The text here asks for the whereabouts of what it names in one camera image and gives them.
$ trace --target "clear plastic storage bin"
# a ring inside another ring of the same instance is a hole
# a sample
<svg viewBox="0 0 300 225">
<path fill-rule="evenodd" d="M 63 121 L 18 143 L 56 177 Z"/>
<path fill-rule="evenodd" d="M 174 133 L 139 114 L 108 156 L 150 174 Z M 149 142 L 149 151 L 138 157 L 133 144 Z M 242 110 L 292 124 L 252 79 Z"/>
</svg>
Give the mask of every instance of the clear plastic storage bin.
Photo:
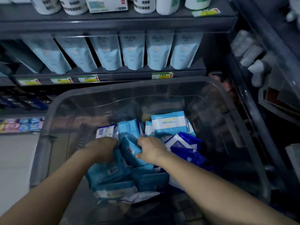
<svg viewBox="0 0 300 225">
<path fill-rule="evenodd" d="M 40 134 L 30 185 L 39 184 L 77 149 L 95 139 L 99 126 L 184 110 L 214 173 L 266 203 L 270 188 L 253 141 L 227 92 L 208 77 L 147 80 L 67 91 L 50 105 Z M 97 205 L 83 178 L 62 224 L 178 224 L 201 218 L 185 195 L 170 191 L 147 204 Z"/>
</svg>

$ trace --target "forearm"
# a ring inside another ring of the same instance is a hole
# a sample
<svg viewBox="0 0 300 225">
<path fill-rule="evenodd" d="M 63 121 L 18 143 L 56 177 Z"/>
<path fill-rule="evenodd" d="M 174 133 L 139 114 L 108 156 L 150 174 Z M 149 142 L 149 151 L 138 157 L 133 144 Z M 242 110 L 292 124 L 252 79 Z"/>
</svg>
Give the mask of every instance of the forearm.
<svg viewBox="0 0 300 225">
<path fill-rule="evenodd" d="M 298 224 L 248 193 L 168 152 L 159 158 L 166 170 L 213 224 Z"/>
<path fill-rule="evenodd" d="M 94 159 L 77 151 L 57 171 L 32 189 L 1 218 L 0 224 L 58 224 Z"/>
</svg>

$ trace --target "barcode on bottle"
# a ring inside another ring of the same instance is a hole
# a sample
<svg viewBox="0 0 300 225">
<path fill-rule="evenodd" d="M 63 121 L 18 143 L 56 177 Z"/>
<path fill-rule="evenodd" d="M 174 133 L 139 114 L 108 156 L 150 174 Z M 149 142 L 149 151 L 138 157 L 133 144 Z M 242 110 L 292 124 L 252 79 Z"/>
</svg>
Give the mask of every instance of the barcode on bottle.
<svg viewBox="0 0 300 225">
<path fill-rule="evenodd" d="M 114 173 L 118 172 L 118 168 L 115 166 L 115 167 L 109 169 L 107 172 L 109 175 L 114 174 Z"/>
<path fill-rule="evenodd" d="M 134 154 L 134 151 L 133 151 L 130 147 L 128 147 L 127 150 L 128 150 L 132 155 Z"/>
</svg>

